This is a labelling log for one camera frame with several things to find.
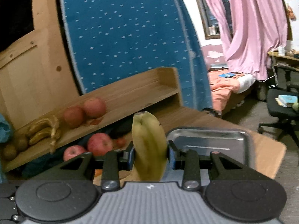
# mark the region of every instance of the gray ribbed panel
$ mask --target gray ribbed panel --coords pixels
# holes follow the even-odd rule
[[[126,183],[103,194],[86,215],[67,224],[234,224],[213,212],[198,193],[172,183]],[[26,220],[24,224],[34,224]],[[278,219],[263,224],[281,224]]]

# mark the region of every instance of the orange bedsheet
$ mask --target orange bedsheet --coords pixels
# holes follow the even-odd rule
[[[222,78],[219,75],[228,73],[228,70],[209,71],[209,81],[212,95],[213,109],[219,112],[225,108],[231,92],[238,92],[240,83],[237,78],[244,76],[237,74],[232,78]]]

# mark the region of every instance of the power cord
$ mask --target power cord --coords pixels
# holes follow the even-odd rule
[[[269,88],[273,88],[273,87],[276,87],[276,86],[278,86],[278,79],[277,79],[277,73],[275,72],[275,68],[274,68],[274,64],[276,64],[276,59],[275,59],[275,57],[274,57],[274,49],[271,49],[271,56],[272,56],[272,70],[273,70],[273,73],[274,73],[274,75],[273,76],[271,76],[271,77],[268,77],[266,80],[264,80],[264,81],[260,81],[260,80],[257,80],[258,82],[265,82],[265,81],[267,81],[268,79],[270,79],[270,78],[273,78],[273,77],[275,77],[275,85],[271,85],[271,86],[269,86]]]

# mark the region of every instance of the metal tray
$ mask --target metal tray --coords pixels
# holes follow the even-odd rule
[[[227,156],[255,168],[254,148],[251,137],[238,129],[217,129],[203,127],[178,127],[169,131],[167,140],[172,140],[179,149],[192,149],[200,155],[219,151]],[[183,170],[172,170],[167,164],[162,182],[177,181],[181,185]],[[201,184],[210,182],[208,172],[201,169]]]

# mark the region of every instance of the tray rim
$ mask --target tray rim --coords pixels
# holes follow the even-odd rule
[[[248,139],[248,160],[249,160],[249,167],[252,169],[256,169],[256,165],[255,165],[255,147],[253,145],[253,139],[250,136],[249,133],[247,133],[244,130],[240,130],[240,129],[236,129],[236,128],[217,128],[217,127],[193,127],[193,126],[179,126],[179,127],[175,127],[171,130],[169,130],[166,133],[166,139],[168,140],[168,136],[170,135],[171,132],[175,131],[175,130],[180,130],[180,129],[191,129],[191,130],[217,130],[217,131],[234,131],[234,132],[239,132],[241,134],[243,134],[245,137],[247,137]]]

